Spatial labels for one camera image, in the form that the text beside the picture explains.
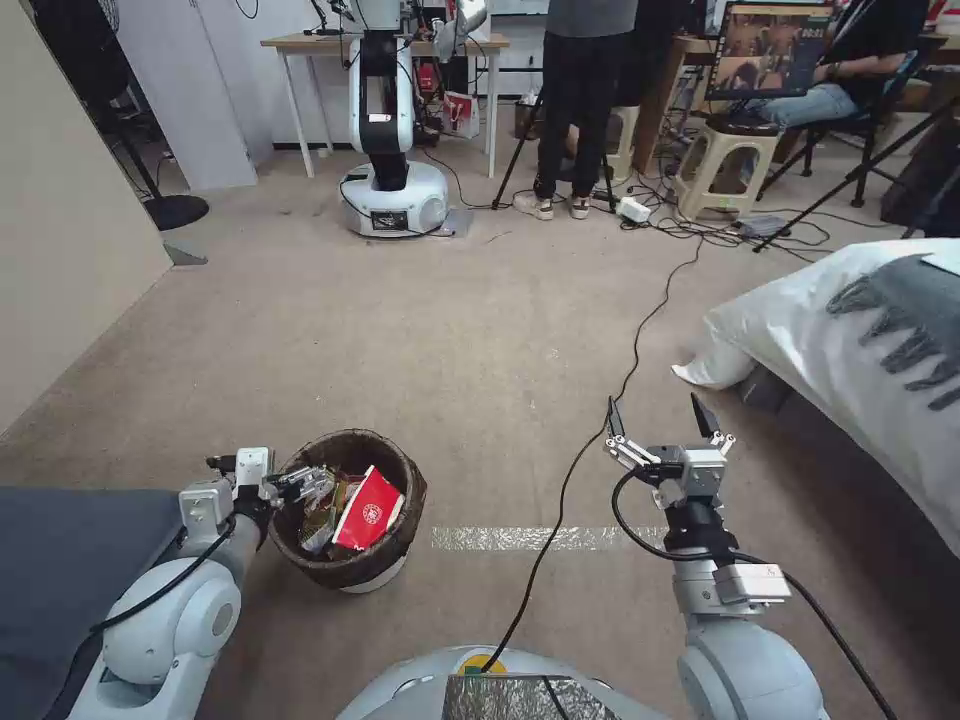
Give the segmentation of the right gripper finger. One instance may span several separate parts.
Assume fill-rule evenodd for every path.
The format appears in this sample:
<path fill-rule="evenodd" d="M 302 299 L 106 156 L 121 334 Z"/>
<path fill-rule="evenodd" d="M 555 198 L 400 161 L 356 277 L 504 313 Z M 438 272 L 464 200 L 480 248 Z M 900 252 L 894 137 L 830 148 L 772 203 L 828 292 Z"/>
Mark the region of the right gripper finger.
<path fill-rule="evenodd" d="M 662 459 L 648 451 L 625 432 L 617 402 L 612 396 L 608 397 L 606 415 L 607 439 L 605 445 L 608 454 L 626 470 L 636 470 L 640 467 L 659 465 Z"/>
<path fill-rule="evenodd" d="M 736 442 L 734 435 L 721 430 L 716 415 L 706 406 L 700 397 L 690 393 L 693 413 L 701 437 L 721 455 L 726 456 Z"/>

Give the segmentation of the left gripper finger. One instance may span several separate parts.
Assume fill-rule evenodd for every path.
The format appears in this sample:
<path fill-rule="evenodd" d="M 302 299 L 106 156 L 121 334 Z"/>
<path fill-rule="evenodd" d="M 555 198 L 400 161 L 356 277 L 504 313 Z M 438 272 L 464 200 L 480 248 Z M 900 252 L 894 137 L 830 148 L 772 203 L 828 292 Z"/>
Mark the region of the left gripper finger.
<path fill-rule="evenodd" d="M 272 507 L 281 509 L 304 501 L 322 500 L 335 489 L 336 482 L 334 480 L 278 481 L 274 487 L 276 497 L 272 500 Z"/>
<path fill-rule="evenodd" d="M 325 465 L 307 466 L 288 473 L 267 475 L 262 483 L 275 490 L 315 490 L 331 481 Z"/>

